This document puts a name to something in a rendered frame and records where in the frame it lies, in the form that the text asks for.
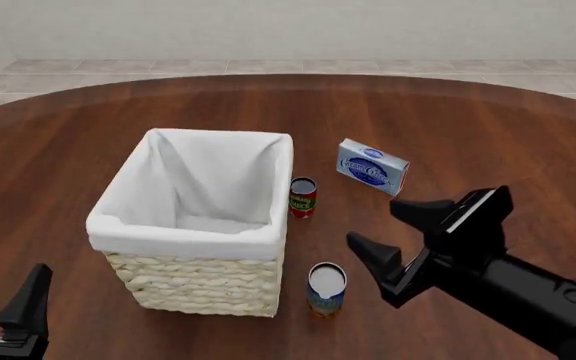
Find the white-lined wicker basket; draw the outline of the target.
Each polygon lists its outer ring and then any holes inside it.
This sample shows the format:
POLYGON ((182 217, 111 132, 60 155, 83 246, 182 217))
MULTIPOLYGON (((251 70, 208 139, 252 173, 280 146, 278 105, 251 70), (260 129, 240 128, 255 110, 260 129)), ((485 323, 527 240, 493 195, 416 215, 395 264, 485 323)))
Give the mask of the white-lined wicker basket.
POLYGON ((288 134, 154 128, 86 219, 144 308, 277 314, 293 169, 288 134))

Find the blue cream cheese box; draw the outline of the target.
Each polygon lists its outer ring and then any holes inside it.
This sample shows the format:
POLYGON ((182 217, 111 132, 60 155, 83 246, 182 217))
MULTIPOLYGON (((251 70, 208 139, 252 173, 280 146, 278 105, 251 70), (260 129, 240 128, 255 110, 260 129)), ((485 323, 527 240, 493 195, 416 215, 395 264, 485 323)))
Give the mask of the blue cream cheese box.
POLYGON ((336 170, 350 178, 397 197, 410 163, 371 146, 346 138, 338 147, 336 170))

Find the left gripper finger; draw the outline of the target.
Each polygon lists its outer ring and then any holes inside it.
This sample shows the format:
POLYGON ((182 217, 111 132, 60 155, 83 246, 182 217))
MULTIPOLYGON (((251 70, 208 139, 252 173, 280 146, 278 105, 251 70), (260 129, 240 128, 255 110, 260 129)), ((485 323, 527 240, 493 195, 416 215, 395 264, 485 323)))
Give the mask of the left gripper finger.
POLYGON ((0 311, 3 338, 48 338, 47 305, 53 272, 44 263, 31 270, 11 301, 0 311))

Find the red tomato sauce can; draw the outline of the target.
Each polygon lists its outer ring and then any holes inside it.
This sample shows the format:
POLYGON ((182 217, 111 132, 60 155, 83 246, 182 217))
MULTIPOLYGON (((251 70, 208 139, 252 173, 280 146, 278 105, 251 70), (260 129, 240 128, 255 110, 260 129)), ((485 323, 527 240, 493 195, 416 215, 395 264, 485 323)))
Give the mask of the red tomato sauce can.
POLYGON ((305 176, 292 180, 289 194, 289 210, 296 218, 311 218, 317 201, 317 184, 305 176))

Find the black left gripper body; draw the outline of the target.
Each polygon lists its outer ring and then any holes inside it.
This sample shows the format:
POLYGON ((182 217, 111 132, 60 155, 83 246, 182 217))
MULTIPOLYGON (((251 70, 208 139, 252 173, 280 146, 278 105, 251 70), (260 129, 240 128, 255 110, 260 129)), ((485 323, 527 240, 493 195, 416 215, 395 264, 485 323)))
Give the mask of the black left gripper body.
POLYGON ((0 336, 0 360, 44 360, 49 332, 4 331, 0 336))

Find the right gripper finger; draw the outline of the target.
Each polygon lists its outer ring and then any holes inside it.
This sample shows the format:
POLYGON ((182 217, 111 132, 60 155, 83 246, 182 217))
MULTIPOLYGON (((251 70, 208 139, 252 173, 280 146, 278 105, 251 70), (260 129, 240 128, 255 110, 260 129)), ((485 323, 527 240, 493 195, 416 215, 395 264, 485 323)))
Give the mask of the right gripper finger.
POLYGON ((393 199, 389 203, 390 214, 398 221, 426 233, 456 209, 453 200, 415 201, 393 199))
POLYGON ((394 284, 403 274, 401 249, 384 245, 356 232, 346 236, 348 248, 366 267, 379 287, 394 284))

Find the blue alphabet soup can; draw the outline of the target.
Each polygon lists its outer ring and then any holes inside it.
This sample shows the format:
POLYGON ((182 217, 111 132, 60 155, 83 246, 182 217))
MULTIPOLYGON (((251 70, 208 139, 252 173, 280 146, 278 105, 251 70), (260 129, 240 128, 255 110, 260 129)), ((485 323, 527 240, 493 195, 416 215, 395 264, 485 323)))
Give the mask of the blue alphabet soup can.
POLYGON ((333 318, 341 310, 348 278, 335 263, 317 263, 308 272, 307 301, 318 317, 333 318))

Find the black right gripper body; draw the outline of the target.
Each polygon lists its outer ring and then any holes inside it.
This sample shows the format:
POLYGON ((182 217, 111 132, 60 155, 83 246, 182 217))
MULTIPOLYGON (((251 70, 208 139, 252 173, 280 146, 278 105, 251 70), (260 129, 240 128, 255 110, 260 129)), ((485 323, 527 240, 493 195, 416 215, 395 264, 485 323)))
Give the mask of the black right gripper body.
POLYGON ((380 287, 382 299, 394 308, 435 286, 442 270, 480 270, 490 257, 506 252, 502 222, 514 209, 507 185, 470 191, 455 203, 437 227, 422 233, 423 247, 403 265, 401 278, 380 287))

